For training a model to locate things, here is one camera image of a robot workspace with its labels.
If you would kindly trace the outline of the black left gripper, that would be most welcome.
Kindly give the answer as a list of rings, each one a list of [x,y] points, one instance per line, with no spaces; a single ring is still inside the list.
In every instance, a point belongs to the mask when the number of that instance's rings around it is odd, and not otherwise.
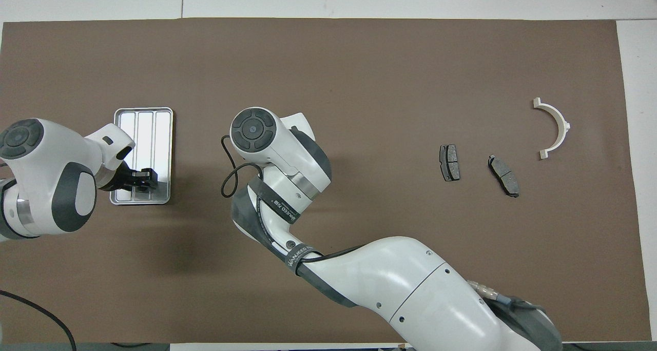
[[[130,178],[136,178],[131,185]],[[133,187],[136,190],[155,190],[158,187],[158,181],[153,180],[157,177],[152,168],[142,168],[141,170],[131,169],[125,161],[123,161],[114,171],[113,177],[100,186],[100,190],[113,191],[113,190],[128,190],[132,191]]]

